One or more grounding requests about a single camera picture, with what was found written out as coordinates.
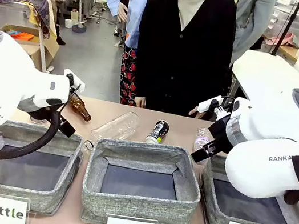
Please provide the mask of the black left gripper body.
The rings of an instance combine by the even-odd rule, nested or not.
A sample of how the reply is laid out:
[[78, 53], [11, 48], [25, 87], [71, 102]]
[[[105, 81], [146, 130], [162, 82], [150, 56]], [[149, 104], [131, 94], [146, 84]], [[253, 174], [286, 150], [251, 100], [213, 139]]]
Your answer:
[[49, 121], [51, 125], [59, 128], [61, 125], [60, 112], [57, 110], [63, 105], [60, 99], [40, 99], [35, 95], [22, 98], [18, 104], [18, 109], [27, 112], [33, 122], [41, 123]]

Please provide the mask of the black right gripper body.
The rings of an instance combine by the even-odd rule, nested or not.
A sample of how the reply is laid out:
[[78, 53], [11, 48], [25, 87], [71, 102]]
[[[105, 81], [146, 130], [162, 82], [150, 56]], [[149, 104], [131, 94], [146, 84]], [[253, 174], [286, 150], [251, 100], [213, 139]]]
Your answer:
[[227, 124], [229, 122], [232, 122], [234, 119], [238, 119], [239, 117], [233, 117], [231, 118], [230, 114], [227, 114], [224, 117], [221, 117], [219, 120], [214, 122], [210, 127], [209, 131], [211, 135], [213, 136], [213, 140], [217, 142], [218, 146], [218, 153], [226, 153], [229, 154], [229, 152], [234, 147], [231, 142], [228, 139], [227, 136]]

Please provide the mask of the person's left hand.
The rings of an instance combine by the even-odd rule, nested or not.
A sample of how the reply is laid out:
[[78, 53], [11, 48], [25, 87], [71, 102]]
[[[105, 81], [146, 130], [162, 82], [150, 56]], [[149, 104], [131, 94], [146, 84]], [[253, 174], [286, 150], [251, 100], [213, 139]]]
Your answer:
[[196, 118], [196, 119], [201, 119], [205, 113], [204, 112], [199, 112], [198, 111], [198, 106], [196, 106], [194, 109], [192, 109], [191, 111], [189, 111], [188, 114], [191, 118]]

